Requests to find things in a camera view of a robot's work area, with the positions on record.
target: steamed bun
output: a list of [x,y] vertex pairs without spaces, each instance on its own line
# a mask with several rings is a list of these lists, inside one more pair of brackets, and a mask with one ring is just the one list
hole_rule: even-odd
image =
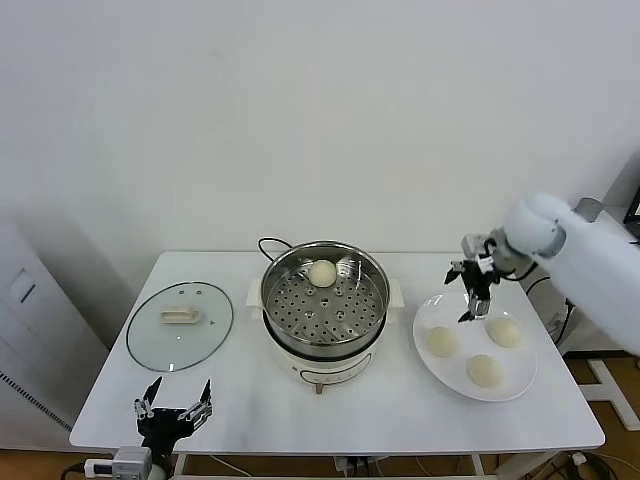
[[309,268],[309,281],[315,287],[329,287],[338,276],[336,266],[329,260],[317,260]]
[[435,327],[427,334],[427,349],[437,357],[450,357],[458,351],[460,342],[447,327]]
[[473,383],[484,388],[495,388],[502,383],[502,365],[489,355],[476,355],[467,361],[467,375]]
[[491,340],[501,347],[514,348],[522,342],[520,325],[510,317],[489,320],[487,323],[487,333],[491,337]]

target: white cabinet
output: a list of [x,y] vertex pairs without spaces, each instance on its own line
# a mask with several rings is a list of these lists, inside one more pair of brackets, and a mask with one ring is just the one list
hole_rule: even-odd
[[0,448],[72,449],[107,349],[28,245],[0,224]]

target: glass lid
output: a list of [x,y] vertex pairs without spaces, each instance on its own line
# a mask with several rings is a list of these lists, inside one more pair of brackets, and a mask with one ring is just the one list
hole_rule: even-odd
[[221,289],[203,282],[178,283],[138,308],[127,329],[127,348],[143,367],[175,372],[215,352],[232,322],[231,301]]

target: white table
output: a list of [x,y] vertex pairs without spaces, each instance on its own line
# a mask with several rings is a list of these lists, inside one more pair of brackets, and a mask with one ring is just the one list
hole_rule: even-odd
[[[385,327],[377,355],[362,375],[314,395],[271,360],[271,340],[245,306],[251,280],[268,265],[259,253],[166,252],[156,262],[133,307],[158,290],[184,281],[222,288],[234,308],[225,343],[209,359],[163,375],[155,406],[188,407],[211,379],[213,416],[176,452],[274,455],[429,455],[550,452],[593,448],[604,434],[546,330],[517,283],[494,297],[517,316],[538,350],[538,375],[529,391],[504,403],[483,403],[453,392],[421,363],[411,339],[418,307],[461,282],[444,286],[451,254],[376,254],[400,281],[405,308]],[[115,449],[137,445],[133,400],[158,376],[127,352],[127,319],[82,409],[71,443]],[[509,474],[549,455],[508,462]]]

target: white wall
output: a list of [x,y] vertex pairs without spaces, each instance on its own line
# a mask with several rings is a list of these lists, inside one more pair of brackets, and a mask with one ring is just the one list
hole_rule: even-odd
[[103,339],[165,249],[456,250],[637,147],[635,0],[3,1],[0,213]]

